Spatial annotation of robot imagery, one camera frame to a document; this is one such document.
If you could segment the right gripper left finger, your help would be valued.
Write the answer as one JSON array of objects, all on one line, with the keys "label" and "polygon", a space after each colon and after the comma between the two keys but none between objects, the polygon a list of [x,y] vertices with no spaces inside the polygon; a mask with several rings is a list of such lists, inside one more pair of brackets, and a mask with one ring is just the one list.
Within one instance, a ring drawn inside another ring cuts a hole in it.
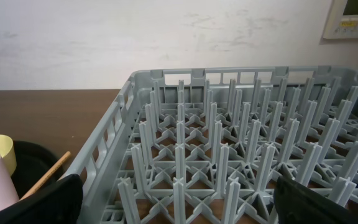
[{"label": "right gripper left finger", "polygon": [[1,210],[0,224],[76,223],[82,201],[82,180],[70,174]]}]

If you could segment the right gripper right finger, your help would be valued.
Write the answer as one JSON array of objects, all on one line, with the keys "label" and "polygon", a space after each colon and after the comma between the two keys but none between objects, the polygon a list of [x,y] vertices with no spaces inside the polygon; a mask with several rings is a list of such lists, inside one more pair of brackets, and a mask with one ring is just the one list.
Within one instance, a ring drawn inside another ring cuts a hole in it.
[{"label": "right gripper right finger", "polygon": [[279,177],[273,193],[279,224],[354,224],[358,217],[315,191]]}]

